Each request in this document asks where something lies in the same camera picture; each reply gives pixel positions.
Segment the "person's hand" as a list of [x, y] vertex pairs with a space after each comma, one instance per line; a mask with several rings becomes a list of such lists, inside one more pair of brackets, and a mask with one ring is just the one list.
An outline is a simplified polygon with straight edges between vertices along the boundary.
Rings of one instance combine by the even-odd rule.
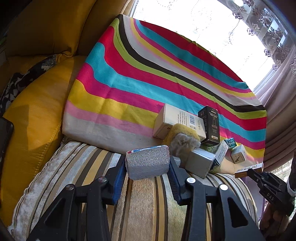
[[281, 236], [289, 224], [289, 217], [268, 203], [259, 223], [259, 230], [266, 240]]

